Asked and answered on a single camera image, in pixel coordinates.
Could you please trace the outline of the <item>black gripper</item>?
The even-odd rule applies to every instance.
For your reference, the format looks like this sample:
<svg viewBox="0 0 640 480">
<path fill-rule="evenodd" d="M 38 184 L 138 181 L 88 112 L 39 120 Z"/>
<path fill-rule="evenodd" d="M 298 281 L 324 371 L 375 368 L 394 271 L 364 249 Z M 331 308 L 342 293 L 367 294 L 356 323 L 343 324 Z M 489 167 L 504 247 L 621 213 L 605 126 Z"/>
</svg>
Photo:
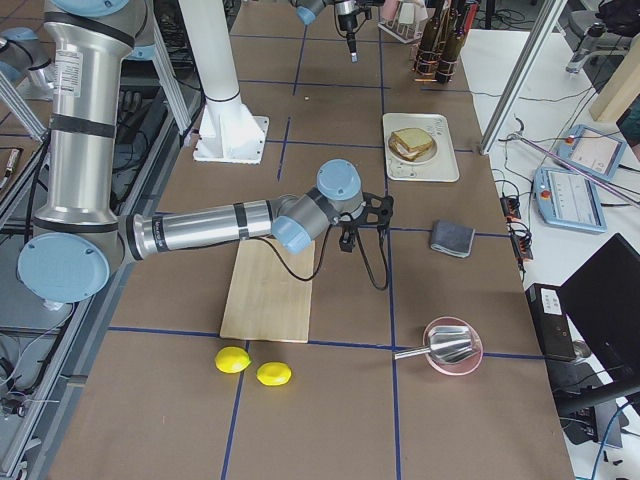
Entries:
<svg viewBox="0 0 640 480">
<path fill-rule="evenodd" d="M 339 238 L 339 247 L 342 252 L 352 253 L 354 245 L 361 244 L 358 222 L 350 213 L 344 212 L 340 214 L 339 226 L 342 229 Z"/>
<path fill-rule="evenodd" d="M 337 15 L 339 30 L 345 34 L 350 59 L 352 63 L 358 62 L 356 30 L 358 28 L 357 14 L 350 12 L 348 14 Z"/>
</svg>

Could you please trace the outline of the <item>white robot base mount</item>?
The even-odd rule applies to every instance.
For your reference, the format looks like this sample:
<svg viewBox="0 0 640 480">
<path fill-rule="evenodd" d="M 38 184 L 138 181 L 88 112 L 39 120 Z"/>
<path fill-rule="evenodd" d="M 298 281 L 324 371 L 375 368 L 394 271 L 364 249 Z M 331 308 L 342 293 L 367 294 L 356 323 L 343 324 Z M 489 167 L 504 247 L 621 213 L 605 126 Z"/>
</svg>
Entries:
<svg viewBox="0 0 640 480">
<path fill-rule="evenodd" d="M 260 163 L 269 119 L 254 116 L 241 98 L 223 3 L 185 0 L 179 6 L 206 100 L 194 159 Z"/>
</svg>

